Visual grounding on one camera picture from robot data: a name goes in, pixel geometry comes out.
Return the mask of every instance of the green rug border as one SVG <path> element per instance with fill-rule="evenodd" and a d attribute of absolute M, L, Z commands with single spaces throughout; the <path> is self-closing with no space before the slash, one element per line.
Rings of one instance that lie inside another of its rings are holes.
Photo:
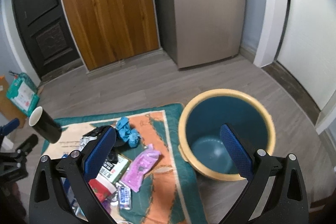
<path fill-rule="evenodd" d="M 176 130 L 176 135 L 177 135 L 179 117 L 181 116 L 183 108 L 184 106 L 182 104 L 175 103 L 175 104 L 169 104 L 169 105 L 164 105 L 160 107 L 144 108 L 144 109 L 131 110 L 131 111 L 126 111 L 126 112 L 97 114 L 97 115 L 89 115 L 89 116 L 82 116 L 82 117 L 58 118 L 58 119 L 55 119 L 55 121 L 60 126 L 66 126 L 72 123 L 94 122 L 94 121 L 97 121 L 97 119 L 98 120 L 113 119 L 113 118 L 119 118 L 123 116 L 140 114 L 143 112 L 165 110 L 169 130 L 170 131 Z M 169 116 L 176 117 L 176 119 L 168 119 Z M 179 152 L 179 149 L 178 149 L 178 141 L 179 141 L 179 138 L 177 136 L 177 143 L 173 145 L 173 140 L 171 139 L 176 170 L 178 173 L 186 208 L 187 208 L 192 224 L 204 224 L 204 223 L 207 223 L 207 220 L 205 217 L 203 204 L 202 204 L 199 192 L 198 192 L 196 173 L 194 169 L 191 167 L 191 165 L 189 165 L 187 162 L 183 160 Z M 45 140 L 43 143 L 41 154 L 43 154 L 47 150 L 48 146 L 49 146 L 49 142 Z M 188 181 L 187 181 L 188 185 L 185 185 L 184 187 L 182 184 L 186 182 L 185 178 L 188 178 Z"/>

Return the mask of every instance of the pink package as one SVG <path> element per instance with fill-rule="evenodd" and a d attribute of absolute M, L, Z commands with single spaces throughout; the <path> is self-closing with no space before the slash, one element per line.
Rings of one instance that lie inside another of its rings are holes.
<path fill-rule="evenodd" d="M 160 155 L 160 151 L 154 150 L 153 145 L 149 144 L 148 148 L 140 153 L 130 164 L 129 170 L 122 177 L 121 182 L 137 193 L 142 184 L 144 175 L 158 161 Z"/>

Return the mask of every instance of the gray wooden floor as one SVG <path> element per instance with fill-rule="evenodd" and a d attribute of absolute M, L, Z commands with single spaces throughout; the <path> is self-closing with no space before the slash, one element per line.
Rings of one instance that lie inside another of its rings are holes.
<path fill-rule="evenodd" d="M 336 187 L 330 158 L 310 120 L 294 100 L 263 70 L 242 56 L 204 67 L 178 71 L 164 54 L 126 62 L 119 71 L 89 80 L 83 67 L 46 84 L 40 105 L 53 117 L 103 114 L 180 102 L 216 88 L 236 89 L 258 99 L 273 117 L 277 142 L 274 155 L 296 154 L 309 201 L 327 197 Z M 33 131 L 25 125 L 16 132 L 15 145 Z M 43 140 L 28 156 L 29 177 L 18 182 L 27 207 Z M 218 223 L 243 190 L 246 181 L 217 182 L 198 176 L 209 223 Z M 267 187 L 270 190 L 271 180 Z M 267 193 L 253 216 L 260 214 Z"/>

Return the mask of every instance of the teal package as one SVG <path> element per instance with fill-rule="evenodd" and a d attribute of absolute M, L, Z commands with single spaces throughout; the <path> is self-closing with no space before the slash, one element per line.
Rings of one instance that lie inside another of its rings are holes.
<path fill-rule="evenodd" d="M 29 86 L 32 91 L 34 91 L 34 93 L 37 93 L 37 86 L 34 84 L 33 80 L 28 76 L 28 74 L 25 72 L 19 74 L 12 71 L 9 71 L 9 74 L 14 76 L 15 79 L 21 78 L 26 83 L 26 85 Z"/>
<path fill-rule="evenodd" d="M 26 84 L 23 77 L 14 79 L 7 90 L 6 96 L 28 117 L 32 114 L 40 100 L 40 97 Z"/>

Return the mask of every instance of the black mug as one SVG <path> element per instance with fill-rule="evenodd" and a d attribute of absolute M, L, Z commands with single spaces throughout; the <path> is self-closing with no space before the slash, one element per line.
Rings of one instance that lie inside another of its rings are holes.
<path fill-rule="evenodd" d="M 61 127 L 41 106 L 35 108 L 30 115 L 29 125 L 50 143 L 56 143 L 61 137 Z"/>

